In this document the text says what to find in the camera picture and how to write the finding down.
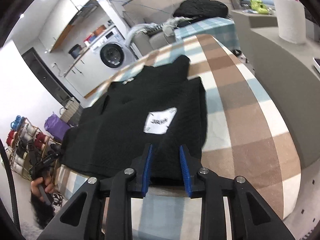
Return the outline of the purple bag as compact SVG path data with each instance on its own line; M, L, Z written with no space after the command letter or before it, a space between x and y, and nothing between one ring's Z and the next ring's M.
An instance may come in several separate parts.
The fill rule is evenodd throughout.
M49 116L44 123L44 129L59 141L63 141L65 133L70 128L71 127L61 120L55 113Z

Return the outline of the checkered tablecloth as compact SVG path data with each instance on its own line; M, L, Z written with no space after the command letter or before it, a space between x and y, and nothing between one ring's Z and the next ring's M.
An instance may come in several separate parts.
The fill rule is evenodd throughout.
M256 77L211 35L196 35L141 58L103 82L97 101L113 81L137 75L145 65L160 66L184 54L189 77L206 90L207 139L202 164L218 175L245 177L280 219L294 209L301 181L300 161L288 127ZM152 187L132 202L134 239L198 239L201 201L179 188Z

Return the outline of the black quilted jacket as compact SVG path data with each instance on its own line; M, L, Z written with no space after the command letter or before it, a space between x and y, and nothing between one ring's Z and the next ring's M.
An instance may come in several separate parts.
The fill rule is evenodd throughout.
M214 0L185 0L174 11L173 17L186 18L227 18L228 7Z

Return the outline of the black knit sweater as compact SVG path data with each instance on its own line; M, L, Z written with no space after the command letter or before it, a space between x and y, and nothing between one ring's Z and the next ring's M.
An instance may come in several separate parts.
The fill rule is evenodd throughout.
M84 109L78 126L63 138L61 164L80 174L110 178L152 145L151 184L182 186L181 145L200 159L207 136L206 92L188 78L181 55L162 66L144 66L134 77L110 84Z

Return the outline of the white washing machine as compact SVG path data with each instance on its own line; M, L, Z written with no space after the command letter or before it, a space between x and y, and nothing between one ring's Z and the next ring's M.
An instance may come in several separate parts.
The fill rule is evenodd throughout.
M125 46L125 38L116 27L106 31L90 48L98 61L108 68L120 69L135 62L131 49Z

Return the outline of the blue plaid side table cloth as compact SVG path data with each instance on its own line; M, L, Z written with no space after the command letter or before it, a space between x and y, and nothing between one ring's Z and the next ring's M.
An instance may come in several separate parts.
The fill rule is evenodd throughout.
M186 27L175 29L176 41L200 34L213 36L230 51L240 50L239 38L236 33L234 21L227 18L207 18L187 25Z

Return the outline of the black cooking pot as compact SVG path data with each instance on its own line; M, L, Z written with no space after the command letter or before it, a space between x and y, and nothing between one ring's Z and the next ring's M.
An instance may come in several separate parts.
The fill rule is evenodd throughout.
M80 55L81 50L82 50L82 46L80 46L80 44L76 44L69 50L68 53L69 55L71 55L73 59L76 59Z

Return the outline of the white paper towel roll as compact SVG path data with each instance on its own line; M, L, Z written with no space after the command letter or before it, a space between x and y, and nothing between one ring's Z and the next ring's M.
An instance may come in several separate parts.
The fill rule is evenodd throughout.
M279 37L293 44L306 42L305 10L297 0L273 0Z

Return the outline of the yarn rack shelf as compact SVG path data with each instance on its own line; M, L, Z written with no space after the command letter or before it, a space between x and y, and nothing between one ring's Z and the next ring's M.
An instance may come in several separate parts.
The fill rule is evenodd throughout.
M59 164L54 153L59 152L61 143L43 133L24 116L16 116L10 128L5 151L11 169L31 181L37 165L48 163L45 169L55 177Z

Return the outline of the green toy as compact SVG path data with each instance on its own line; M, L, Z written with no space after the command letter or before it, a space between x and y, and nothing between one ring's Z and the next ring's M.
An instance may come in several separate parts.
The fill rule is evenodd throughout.
M264 5L261 0L250 0L251 9L258 14L269 14L269 9Z

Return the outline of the woven laundry basket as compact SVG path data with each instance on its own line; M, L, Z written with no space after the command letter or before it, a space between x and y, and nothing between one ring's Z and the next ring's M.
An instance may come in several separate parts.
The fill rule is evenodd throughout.
M83 110L84 108L75 98L70 98L66 101L65 106L60 109L60 119L69 126L78 126Z

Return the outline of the white kitchen cabinets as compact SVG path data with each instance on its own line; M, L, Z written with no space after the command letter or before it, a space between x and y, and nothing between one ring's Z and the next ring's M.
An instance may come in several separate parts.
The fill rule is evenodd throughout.
M85 97L110 75L111 72L103 64L100 54L90 50L73 66L66 79L82 97Z

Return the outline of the grey sofa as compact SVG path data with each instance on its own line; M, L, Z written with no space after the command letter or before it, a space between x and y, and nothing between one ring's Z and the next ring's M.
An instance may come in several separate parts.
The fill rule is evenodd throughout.
M128 32L126 41L134 44L144 56L153 50L157 50L176 42L175 35L167 36L155 23L141 23L133 26Z

